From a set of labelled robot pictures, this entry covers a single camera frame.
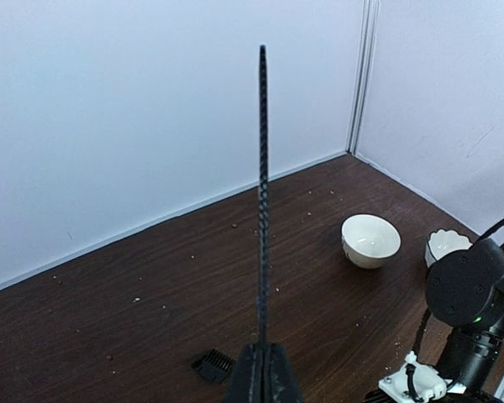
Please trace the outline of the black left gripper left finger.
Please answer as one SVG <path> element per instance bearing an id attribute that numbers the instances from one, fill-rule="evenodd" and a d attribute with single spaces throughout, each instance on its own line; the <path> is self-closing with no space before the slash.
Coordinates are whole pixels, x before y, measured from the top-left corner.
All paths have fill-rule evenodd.
<path id="1" fill-rule="evenodd" d="M 222 403 L 258 403 L 262 399 L 262 344 L 245 344 L 234 365 Z"/>

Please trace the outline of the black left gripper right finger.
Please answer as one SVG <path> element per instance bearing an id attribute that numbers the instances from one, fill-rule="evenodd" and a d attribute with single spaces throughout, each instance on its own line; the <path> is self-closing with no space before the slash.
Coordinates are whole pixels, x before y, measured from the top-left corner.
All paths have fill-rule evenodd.
<path id="1" fill-rule="evenodd" d="M 302 392 L 293 374 L 286 350 L 279 343 L 269 343 L 265 346 L 260 402 L 303 402 Z"/>

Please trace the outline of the black clipper guard comb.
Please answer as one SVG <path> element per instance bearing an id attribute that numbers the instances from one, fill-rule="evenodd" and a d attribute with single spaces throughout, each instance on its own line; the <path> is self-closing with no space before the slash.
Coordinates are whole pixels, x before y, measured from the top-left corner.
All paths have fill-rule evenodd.
<path id="1" fill-rule="evenodd" d="M 192 362 L 192 369 L 212 384 L 222 384 L 232 373 L 235 360 L 216 348 L 205 352 Z"/>

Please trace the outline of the black hair comb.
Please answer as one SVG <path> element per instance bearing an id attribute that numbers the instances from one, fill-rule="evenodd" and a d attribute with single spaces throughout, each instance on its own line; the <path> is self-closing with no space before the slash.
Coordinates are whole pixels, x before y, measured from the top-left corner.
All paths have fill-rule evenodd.
<path id="1" fill-rule="evenodd" d="M 258 185 L 258 325 L 259 343 L 267 343 L 268 306 L 268 258 L 269 258 L 269 155 L 268 155 L 268 78 L 266 47 L 260 46 L 259 53 L 259 129 L 260 163 Z"/>

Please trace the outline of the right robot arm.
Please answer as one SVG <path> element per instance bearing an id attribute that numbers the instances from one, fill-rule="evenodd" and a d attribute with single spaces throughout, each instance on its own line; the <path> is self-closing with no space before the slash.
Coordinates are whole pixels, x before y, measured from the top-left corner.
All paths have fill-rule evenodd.
<path id="1" fill-rule="evenodd" d="M 381 379 L 367 402 L 493 402 L 481 387 L 500 353 L 504 339 L 504 245 L 490 236 L 504 219 L 474 243 L 447 241 L 444 230 L 428 237 L 423 313 L 411 350 L 395 373 Z M 451 326 L 435 365 L 419 361 L 430 317 Z"/>

